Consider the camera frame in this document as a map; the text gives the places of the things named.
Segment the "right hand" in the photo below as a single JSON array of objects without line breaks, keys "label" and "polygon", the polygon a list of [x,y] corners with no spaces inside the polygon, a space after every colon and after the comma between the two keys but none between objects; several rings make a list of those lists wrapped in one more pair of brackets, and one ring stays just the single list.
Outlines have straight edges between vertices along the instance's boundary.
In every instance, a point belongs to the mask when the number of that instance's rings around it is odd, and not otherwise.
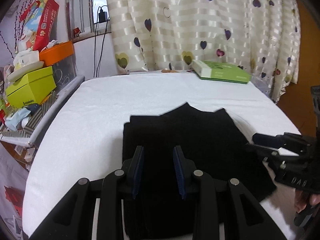
[{"label": "right hand", "polygon": [[297,213],[303,211],[307,205],[318,205],[320,203],[320,195],[312,194],[309,195],[307,192],[303,192],[295,189],[295,202],[294,207]]}]

